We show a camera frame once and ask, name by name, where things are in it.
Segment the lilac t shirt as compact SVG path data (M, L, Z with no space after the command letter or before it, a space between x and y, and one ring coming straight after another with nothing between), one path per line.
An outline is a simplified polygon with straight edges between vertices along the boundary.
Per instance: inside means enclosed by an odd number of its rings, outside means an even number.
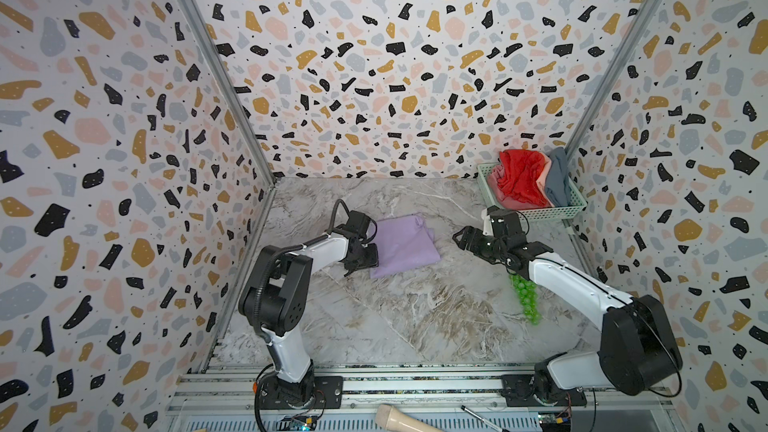
M439 262L441 256L434 240L434 230L421 215L382 220L373 240L378 265L371 270L370 278L384 278Z

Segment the mint green plastic basket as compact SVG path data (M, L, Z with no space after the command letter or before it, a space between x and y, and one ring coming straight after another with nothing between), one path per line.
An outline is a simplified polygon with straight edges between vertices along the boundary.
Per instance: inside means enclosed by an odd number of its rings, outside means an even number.
M476 181L487 207L499 207L504 209L504 206L497 200L496 194L488 184L487 178L490 176L493 169L497 166L497 163L482 163L477 166ZM568 191L568 205L565 207L548 207L548 208L523 208L520 212L530 222L541 221L555 221L555 220L570 220L575 218L580 212L587 208L587 201L578 190L575 182L571 179L567 179L567 191Z

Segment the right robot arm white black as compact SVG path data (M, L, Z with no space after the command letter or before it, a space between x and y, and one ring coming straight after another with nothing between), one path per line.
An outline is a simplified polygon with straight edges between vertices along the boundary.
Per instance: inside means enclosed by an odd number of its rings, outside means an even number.
M556 294L600 333L595 352L565 352L536 364L523 395L554 404L575 389L613 388L629 396L680 377L683 360L663 304L634 297L577 269L550 246L528 239L517 212L490 207L483 226L466 226L456 246L503 266L526 285Z

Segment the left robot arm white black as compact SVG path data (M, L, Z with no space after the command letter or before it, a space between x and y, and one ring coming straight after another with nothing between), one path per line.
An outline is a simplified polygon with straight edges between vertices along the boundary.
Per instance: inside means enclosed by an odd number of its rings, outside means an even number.
M312 275L335 263L349 274L377 267L377 232L374 219L350 211L344 223L332 223L319 237L259 252L237 308L264 341L274 368L269 380L288 401L304 404L315 389L314 364L299 330Z

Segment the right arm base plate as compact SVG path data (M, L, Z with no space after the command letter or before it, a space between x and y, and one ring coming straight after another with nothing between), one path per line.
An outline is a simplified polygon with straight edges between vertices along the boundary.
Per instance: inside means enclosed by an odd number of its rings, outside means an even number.
M588 403L583 392L561 389L545 373L503 375L501 383L500 394L508 407L581 407Z

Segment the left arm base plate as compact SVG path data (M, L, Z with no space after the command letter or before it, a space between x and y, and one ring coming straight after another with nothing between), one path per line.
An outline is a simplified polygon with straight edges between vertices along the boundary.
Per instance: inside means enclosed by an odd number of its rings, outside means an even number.
M259 381L257 403L261 410L339 409L342 392L342 376L309 377L293 383L269 374Z

